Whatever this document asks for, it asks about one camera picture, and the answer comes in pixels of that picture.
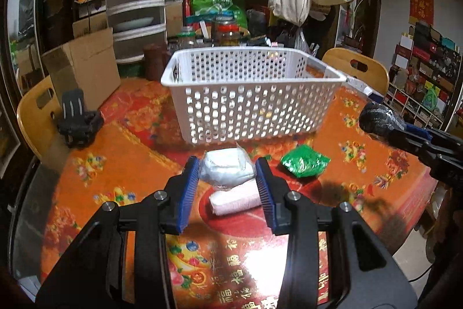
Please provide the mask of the left wooden chair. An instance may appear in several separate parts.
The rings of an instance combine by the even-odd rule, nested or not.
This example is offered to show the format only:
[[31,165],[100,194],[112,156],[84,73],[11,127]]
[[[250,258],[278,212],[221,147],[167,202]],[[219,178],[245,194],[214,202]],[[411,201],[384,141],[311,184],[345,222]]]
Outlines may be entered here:
[[16,118],[23,138],[41,162],[64,157],[67,147],[57,128],[62,108],[50,76],[23,95]]

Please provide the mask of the shelf of boxes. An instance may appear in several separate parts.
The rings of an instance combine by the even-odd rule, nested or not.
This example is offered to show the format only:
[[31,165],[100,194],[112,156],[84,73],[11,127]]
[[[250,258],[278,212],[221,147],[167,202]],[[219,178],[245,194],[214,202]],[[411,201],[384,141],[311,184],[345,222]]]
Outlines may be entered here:
[[396,45],[385,104],[406,122],[446,131],[462,116],[462,48],[419,20]]

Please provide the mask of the green shopping bag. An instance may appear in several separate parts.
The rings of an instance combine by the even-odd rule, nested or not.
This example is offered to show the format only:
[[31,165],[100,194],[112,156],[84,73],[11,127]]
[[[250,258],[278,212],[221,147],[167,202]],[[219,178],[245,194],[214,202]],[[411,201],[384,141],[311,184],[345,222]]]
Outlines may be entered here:
[[247,28],[245,0],[190,0],[190,11],[187,23],[210,22],[214,16],[221,14],[233,16],[240,27]]

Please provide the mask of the black mesh bundle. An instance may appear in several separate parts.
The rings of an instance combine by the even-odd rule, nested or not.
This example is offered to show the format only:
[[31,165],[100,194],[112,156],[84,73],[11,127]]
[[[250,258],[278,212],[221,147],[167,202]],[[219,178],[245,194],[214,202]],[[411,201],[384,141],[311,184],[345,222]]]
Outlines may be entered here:
[[407,130],[406,122],[383,103],[367,103],[360,112],[358,121],[364,133],[378,140],[387,140],[393,130]]

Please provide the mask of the right wooden chair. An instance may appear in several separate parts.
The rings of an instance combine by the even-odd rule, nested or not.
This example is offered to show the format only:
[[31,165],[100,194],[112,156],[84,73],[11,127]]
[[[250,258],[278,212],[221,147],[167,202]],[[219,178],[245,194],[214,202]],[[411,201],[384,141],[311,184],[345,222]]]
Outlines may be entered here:
[[388,91],[388,71],[377,60],[352,50],[333,48],[323,55],[322,61],[338,71],[361,80],[383,96]]

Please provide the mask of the wooden chair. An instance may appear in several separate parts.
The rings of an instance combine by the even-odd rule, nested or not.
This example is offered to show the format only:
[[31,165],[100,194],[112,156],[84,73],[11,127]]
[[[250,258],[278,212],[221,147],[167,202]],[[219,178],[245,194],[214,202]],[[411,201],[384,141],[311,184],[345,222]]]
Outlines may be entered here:
[[388,91],[388,71],[377,60],[352,50],[333,48],[323,55],[322,61],[338,71],[361,80],[383,96]]
[[50,76],[23,95],[16,118],[23,138],[41,162],[64,157],[67,147],[57,128],[62,108]]

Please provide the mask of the brown ceramic mug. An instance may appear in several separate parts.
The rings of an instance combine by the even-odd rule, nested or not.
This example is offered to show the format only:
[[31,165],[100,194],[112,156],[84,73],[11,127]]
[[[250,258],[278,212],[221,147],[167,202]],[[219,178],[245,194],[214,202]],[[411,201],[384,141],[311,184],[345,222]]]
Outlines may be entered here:
[[170,60],[167,44],[149,44],[143,48],[143,51],[145,78],[149,81],[159,82]]

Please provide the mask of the red floral tablecloth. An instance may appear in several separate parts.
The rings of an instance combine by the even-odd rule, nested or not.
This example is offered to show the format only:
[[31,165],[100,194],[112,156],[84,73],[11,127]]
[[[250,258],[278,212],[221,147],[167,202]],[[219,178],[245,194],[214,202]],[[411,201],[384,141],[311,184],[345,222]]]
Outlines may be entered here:
[[[289,187],[323,205],[349,202],[391,253],[407,239],[436,182],[416,157],[371,139],[358,125],[361,96],[340,88],[321,128],[248,141],[252,159],[265,158]],[[139,202],[162,189],[192,155],[167,88],[127,79],[102,106],[104,127],[86,149],[71,151],[52,197],[40,259],[40,277],[53,266],[97,209],[107,201]],[[296,178],[281,158],[306,144],[330,158],[318,176]],[[268,228],[261,208],[213,214],[209,184],[200,183],[190,224],[167,239],[170,276],[179,308],[275,308],[287,239]]]

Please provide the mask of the red lid glass jar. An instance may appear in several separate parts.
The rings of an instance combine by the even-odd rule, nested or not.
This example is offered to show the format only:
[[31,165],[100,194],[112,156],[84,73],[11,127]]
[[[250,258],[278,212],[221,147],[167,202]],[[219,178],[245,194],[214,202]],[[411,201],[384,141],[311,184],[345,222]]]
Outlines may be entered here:
[[239,46],[239,26],[233,16],[216,15],[211,24],[215,46]]

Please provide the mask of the brown cardboard box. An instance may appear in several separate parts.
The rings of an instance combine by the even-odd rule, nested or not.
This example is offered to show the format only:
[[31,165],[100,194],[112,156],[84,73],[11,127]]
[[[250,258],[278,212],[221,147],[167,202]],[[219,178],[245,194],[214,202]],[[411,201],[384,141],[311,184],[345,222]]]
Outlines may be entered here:
[[81,89],[87,110],[95,111],[121,85],[112,29],[71,40],[42,55],[58,98]]

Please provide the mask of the green foil snack bag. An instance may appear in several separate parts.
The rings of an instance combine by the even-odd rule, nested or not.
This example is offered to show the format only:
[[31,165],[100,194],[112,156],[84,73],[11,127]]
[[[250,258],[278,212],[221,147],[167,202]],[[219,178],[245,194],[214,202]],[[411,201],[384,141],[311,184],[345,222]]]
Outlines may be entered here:
[[280,163],[296,178],[305,178],[322,174],[330,158],[303,144],[285,154]]

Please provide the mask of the white perforated plastic basket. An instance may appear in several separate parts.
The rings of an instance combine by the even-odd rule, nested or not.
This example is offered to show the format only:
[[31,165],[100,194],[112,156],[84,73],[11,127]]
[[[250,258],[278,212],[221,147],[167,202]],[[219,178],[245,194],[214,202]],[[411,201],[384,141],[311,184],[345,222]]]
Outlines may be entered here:
[[179,50],[161,77],[192,145],[314,133],[346,81],[300,50],[238,46]]

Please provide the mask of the red wall scroll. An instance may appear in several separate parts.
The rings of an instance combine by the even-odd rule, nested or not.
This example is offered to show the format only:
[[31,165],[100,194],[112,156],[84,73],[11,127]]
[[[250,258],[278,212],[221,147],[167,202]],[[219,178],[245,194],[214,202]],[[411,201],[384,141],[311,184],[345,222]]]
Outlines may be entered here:
[[434,24],[434,0],[410,0],[409,23],[418,21]]

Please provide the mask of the white soft bundle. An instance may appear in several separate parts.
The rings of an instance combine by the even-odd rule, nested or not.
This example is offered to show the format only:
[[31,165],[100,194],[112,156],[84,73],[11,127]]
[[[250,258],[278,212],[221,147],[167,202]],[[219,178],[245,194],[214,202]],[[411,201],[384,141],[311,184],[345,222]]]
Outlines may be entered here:
[[235,147],[207,151],[201,159],[199,178],[220,190],[230,190],[252,180],[256,175],[247,152]]

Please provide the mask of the pink towel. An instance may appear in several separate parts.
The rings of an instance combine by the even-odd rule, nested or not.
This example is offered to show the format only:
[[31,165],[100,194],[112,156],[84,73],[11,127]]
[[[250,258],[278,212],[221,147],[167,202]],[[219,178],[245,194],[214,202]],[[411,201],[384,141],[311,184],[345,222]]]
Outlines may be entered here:
[[209,196],[212,212],[216,216],[240,213],[261,206],[255,179],[248,180],[228,191],[215,191]]

